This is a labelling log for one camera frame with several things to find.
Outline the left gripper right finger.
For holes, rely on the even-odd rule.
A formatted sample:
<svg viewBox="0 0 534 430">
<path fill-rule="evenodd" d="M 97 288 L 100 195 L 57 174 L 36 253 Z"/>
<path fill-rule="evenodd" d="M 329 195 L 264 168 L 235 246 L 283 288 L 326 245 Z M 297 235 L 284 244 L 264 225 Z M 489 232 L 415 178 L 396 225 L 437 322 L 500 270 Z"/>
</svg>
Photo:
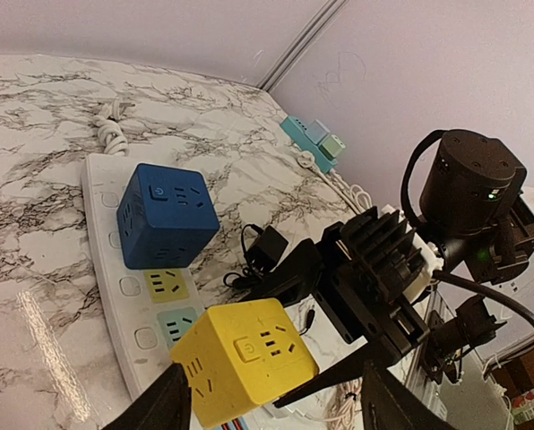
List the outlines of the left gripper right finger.
<svg viewBox="0 0 534 430">
<path fill-rule="evenodd" d="M 365 430 L 454 430 L 389 370 L 372 361 L 363 366 L 360 401 Z"/>
</svg>

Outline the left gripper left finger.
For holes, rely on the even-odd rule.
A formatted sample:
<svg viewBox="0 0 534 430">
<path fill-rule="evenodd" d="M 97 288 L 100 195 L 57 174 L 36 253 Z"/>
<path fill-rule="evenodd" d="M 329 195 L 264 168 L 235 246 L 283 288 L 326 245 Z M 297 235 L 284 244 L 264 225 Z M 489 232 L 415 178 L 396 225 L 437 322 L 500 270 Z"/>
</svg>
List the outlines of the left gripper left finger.
<svg viewBox="0 0 534 430">
<path fill-rule="evenodd" d="M 192 393 L 184 368 L 172 364 L 118 418 L 108 430 L 187 430 Z"/>
</svg>

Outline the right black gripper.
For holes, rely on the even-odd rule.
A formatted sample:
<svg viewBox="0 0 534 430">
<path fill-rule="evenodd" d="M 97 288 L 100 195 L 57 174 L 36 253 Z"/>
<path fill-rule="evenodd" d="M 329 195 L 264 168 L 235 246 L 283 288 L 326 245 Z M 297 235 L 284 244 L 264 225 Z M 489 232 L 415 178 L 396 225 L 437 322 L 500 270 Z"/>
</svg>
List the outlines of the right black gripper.
<svg viewBox="0 0 534 430">
<path fill-rule="evenodd" d="M 310 238 L 301 241 L 272 273 L 239 300 L 244 303 L 276 298 L 288 307 L 314 292 L 314 298 L 347 343 L 366 339 L 364 346 L 339 363 L 276 400 L 275 408 L 360 378 L 366 362 L 383 367 L 395 365 L 422 344 L 429 333 L 423 318 L 405 298 L 388 305 L 371 297 L 339 240 L 339 228 L 344 224 L 337 222 L 326 228 L 317 246 Z"/>
</svg>

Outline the yellow cube socket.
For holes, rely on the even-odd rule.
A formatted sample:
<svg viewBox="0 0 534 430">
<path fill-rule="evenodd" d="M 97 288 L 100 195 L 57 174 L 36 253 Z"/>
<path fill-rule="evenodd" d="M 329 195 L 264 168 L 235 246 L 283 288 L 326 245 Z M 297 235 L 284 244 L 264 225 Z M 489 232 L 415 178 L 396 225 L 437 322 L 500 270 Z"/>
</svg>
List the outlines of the yellow cube socket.
<svg viewBox="0 0 534 430">
<path fill-rule="evenodd" d="M 170 358 L 185 370 L 193 412 L 205 429 L 271 403 L 319 374 L 275 298 L 208 308 Z"/>
</svg>

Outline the white multicolour power strip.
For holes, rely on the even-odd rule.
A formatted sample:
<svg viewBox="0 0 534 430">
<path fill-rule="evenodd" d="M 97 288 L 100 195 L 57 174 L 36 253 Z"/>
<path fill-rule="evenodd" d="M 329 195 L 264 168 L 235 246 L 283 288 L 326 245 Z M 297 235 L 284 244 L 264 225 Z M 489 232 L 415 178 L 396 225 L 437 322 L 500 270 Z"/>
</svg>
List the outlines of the white multicolour power strip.
<svg viewBox="0 0 534 430">
<path fill-rule="evenodd" d="M 132 401 L 169 366 L 169 349 L 204 311 L 202 298 L 191 272 L 165 269 L 148 274 L 125 266 L 116 211 L 138 158 L 130 158 L 129 143 L 119 121 L 132 103 L 114 99 L 94 109 L 92 123 L 98 127 L 103 154 L 91 154 L 82 168 L 82 191 L 91 256 L 99 293 L 118 364 Z M 313 311 L 314 326 L 306 329 L 307 315 Z M 316 340 L 339 337 L 320 306 L 311 298 L 288 308 L 303 339 L 310 348 Z M 218 429 L 362 429 L 360 380 L 344 383 L 328 395 L 317 394 L 293 406 L 276 409 L 272 405 Z"/>
</svg>

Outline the black power adapter with cable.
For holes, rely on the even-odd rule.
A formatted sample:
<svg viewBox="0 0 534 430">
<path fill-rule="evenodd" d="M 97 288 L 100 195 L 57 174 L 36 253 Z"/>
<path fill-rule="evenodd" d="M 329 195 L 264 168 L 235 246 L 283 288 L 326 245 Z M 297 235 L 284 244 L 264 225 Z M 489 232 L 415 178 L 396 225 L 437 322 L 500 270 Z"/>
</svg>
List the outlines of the black power adapter with cable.
<svg viewBox="0 0 534 430">
<path fill-rule="evenodd" d="M 252 229 L 257 237 L 251 245 L 245 244 L 245 237 L 240 237 L 245 268 L 240 272 L 229 272 L 223 277 L 223 283 L 229 288 L 245 291 L 243 297 L 253 287 L 257 287 L 290 254 L 284 251 L 289 241 L 274 227 L 261 228 L 256 224 L 246 224 L 245 229 Z"/>
</svg>

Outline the green usb charger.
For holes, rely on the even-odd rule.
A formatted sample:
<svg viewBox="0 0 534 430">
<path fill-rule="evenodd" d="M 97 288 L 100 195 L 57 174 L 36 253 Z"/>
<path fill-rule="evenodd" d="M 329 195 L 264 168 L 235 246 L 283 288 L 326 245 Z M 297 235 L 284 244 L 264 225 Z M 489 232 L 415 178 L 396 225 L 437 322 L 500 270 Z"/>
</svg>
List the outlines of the green usb charger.
<svg viewBox="0 0 534 430">
<path fill-rule="evenodd" d="M 327 134 L 318 145 L 328 160 L 335 160 L 345 149 L 346 144 L 334 133 Z"/>
</svg>

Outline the teal power strip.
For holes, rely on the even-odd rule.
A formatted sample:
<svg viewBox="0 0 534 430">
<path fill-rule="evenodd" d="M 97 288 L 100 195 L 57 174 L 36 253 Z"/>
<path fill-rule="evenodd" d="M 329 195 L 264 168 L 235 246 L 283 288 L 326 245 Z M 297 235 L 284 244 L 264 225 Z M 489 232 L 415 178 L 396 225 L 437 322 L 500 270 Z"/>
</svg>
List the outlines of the teal power strip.
<svg viewBox="0 0 534 430">
<path fill-rule="evenodd" d="M 306 137 L 305 130 L 310 124 L 295 116 L 287 116 L 280 123 L 280 128 L 299 149 L 297 163 L 319 176 L 356 214 L 370 209 L 373 206 L 370 194 L 360 185 L 350 185 L 337 171 L 340 155 L 328 160 L 318 145 Z"/>
</svg>

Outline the light blue usb charger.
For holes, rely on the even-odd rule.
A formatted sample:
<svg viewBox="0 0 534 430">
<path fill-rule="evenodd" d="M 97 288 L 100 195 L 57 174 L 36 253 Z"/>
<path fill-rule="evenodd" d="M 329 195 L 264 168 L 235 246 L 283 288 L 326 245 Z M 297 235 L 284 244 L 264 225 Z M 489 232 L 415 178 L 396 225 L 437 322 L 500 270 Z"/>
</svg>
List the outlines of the light blue usb charger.
<svg viewBox="0 0 534 430">
<path fill-rule="evenodd" d="M 306 137 L 314 145 L 319 145 L 329 134 L 329 128 L 317 119 L 315 119 L 305 130 Z"/>
</svg>

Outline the blue cube socket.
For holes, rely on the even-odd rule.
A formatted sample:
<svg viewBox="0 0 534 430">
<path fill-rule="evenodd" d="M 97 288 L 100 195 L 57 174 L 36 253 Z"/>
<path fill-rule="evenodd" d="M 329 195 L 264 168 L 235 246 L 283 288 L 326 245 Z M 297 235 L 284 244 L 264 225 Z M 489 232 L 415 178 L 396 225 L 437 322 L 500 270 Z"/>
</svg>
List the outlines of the blue cube socket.
<svg viewBox="0 0 534 430">
<path fill-rule="evenodd" d="M 201 173 L 140 163 L 116 211 L 125 266 L 188 267 L 220 229 Z"/>
</svg>

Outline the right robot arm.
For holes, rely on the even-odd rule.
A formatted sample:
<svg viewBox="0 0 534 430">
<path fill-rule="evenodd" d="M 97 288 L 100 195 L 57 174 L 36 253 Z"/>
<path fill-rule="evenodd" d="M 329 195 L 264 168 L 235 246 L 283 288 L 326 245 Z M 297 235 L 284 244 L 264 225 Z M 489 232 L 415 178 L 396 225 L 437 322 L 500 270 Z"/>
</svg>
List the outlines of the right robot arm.
<svg viewBox="0 0 534 430">
<path fill-rule="evenodd" d="M 387 368 L 411 351 L 431 381 L 456 378 L 462 356 L 500 328 L 486 299 L 534 329 L 534 313 L 496 288 L 522 274 L 534 252 L 534 214 L 521 196 L 526 168 L 496 138 L 435 130 L 412 152 L 405 183 L 430 147 L 436 154 L 418 207 L 402 185 L 399 209 L 372 207 L 318 241 L 301 241 L 248 294 L 283 305 L 314 297 L 345 341 L 365 340 L 278 398 L 277 408 L 360 378 L 365 363 Z"/>
</svg>

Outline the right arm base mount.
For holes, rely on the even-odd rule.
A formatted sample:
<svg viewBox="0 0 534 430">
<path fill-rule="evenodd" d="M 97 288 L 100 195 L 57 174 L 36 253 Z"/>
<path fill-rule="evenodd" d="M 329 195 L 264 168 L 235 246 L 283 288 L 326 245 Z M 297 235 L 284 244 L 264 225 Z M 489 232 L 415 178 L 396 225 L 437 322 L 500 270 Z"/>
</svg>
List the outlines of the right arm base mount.
<svg viewBox="0 0 534 430">
<path fill-rule="evenodd" d="M 451 383 L 461 378 L 457 362 L 474 348 L 496 337 L 496 332 L 505 325 L 487 311 L 484 297 L 468 298 L 456 310 L 456 315 L 445 321 L 440 313 L 429 313 L 427 324 L 430 334 L 420 353 L 419 365 L 427 378 L 440 385 L 445 375 Z"/>
</svg>

